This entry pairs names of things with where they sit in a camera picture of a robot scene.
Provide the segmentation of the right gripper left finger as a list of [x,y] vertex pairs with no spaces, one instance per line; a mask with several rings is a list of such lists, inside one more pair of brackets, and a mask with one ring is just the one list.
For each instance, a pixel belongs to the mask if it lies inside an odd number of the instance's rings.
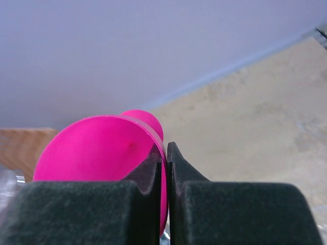
[[10,202],[1,244],[159,244],[162,156],[120,181],[33,182]]

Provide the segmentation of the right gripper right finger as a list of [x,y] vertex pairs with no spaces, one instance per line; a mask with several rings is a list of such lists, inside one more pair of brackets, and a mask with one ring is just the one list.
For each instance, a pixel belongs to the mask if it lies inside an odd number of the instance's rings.
[[171,244],[322,244],[302,192],[288,183],[213,182],[168,144]]

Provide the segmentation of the pink plastic goblet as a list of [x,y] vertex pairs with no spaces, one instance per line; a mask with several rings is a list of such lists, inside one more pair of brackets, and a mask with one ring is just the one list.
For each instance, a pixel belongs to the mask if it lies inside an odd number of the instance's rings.
[[45,147],[33,181],[118,181],[138,167],[151,148],[161,156],[160,233],[168,217],[167,154],[159,120],[144,110],[98,115],[60,131]]

